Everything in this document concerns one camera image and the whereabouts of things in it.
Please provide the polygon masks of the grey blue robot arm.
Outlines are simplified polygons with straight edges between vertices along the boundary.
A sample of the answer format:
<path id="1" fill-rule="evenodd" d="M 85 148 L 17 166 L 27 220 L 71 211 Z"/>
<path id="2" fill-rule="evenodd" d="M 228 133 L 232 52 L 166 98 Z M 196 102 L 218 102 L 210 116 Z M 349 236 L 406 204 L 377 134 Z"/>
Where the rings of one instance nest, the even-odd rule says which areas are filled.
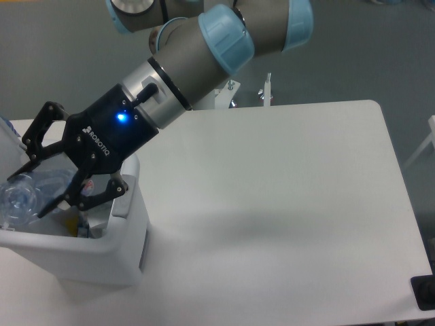
<path id="1" fill-rule="evenodd" d="M 309 1 L 234 1 L 204 10 L 193 3 L 183 17 L 164 1 L 110 1 L 112 16 L 130 32 L 148 27 L 159 9 L 156 51 L 122 82 L 82 112 L 68 114 L 48 101 L 22 137 L 29 161 L 14 183 L 43 161 L 65 154 L 77 170 L 70 182 L 37 207 L 38 217 L 60 203 L 87 211 L 128 191 L 122 163 L 252 58 L 308 42 L 314 17 Z"/>

